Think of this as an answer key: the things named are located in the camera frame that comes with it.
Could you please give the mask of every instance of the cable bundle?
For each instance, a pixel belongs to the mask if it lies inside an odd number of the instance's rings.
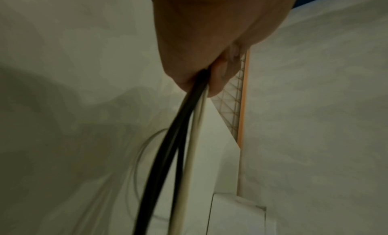
[[[187,93],[177,116],[172,122],[162,141],[162,144],[160,145],[140,202],[133,235],[146,234],[156,203],[162,191],[163,184],[167,178],[167,174],[171,168],[172,161],[177,151],[177,170],[175,173],[175,186],[169,223],[169,235],[177,235],[180,233],[185,216],[189,187],[188,182],[191,177],[194,152],[199,134],[199,126],[202,121],[202,113],[209,90],[209,79],[210,72],[208,70],[202,70],[198,73],[192,90]],[[188,134],[190,118],[193,112],[194,115],[190,141],[186,155],[186,163],[184,164],[186,137]]]

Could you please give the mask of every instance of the hand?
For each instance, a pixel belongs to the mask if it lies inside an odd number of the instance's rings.
[[[210,68],[209,97],[240,70],[240,57],[281,24],[296,0],[153,0],[164,71],[184,91]]]

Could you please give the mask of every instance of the orange wooden edge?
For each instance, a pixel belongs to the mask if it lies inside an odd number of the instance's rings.
[[[238,133],[237,133],[237,144],[242,149],[243,141],[242,141],[242,135],[243,135],[243,128],[244,128],[244,114],[245,114],[245,101],[246,101],[246,95],[247,95],[247,79],[248,79],[248,67],[249,67],[249,56],[250,56],[251,50],[249,49],[247,53],[245,54],[245,67],[244,67],[244,79],[242,81],[242,92],[241,92],[241,107],[240,107],[240,120],[238,123]],[[242,151],[240,150],[240,163],[238,168],[238,180],[237,180],[237,195],[241,196],[241,157],[242,157]]]

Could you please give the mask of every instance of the wooden trim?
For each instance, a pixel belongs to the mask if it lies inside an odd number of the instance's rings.
[[[237,133],[237,144],[242,149],[243,147],[243,141],[242,141],[242,135],[243,135],[243,128],[244,128],[244,114],[245,114],[245,101],[246,101],[246,95],[247,95],[247,81],[248,81],[248,67],[249,67],[249,57],[251,54],[251,50],[248,50],[245,54],[245,67],[244,67],[244,79],[242,81],[242,92],[241,92],[241,107],[240,107],[240,121],[238,123],[238,133]],[[242,186],[241,186],[241,157],[242,157],[242,150],[240,150],[240,162],[238,167],[238,179],[237,179],[237,196],[242,195]]]
[[[244,127],[244,114],[245,114],[245,99],[247,95],[247,79],[248,79],[248,67],[249,67],[249,56],[251,50],[248,50],[245,54],[245,67],[244,67],[244,79],[242,81],[242,93],[241,93],[241,108],[240,108],[240,121],[238,123],[238,133],[237,133],[237,144],[241,148],[243,146],[242,135]]]

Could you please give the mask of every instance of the textured wall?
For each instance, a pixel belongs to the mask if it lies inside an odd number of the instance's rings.
[[[342,4],[297,8],[251,50],[243,195],[281,235],[388,229],[388,0]]]

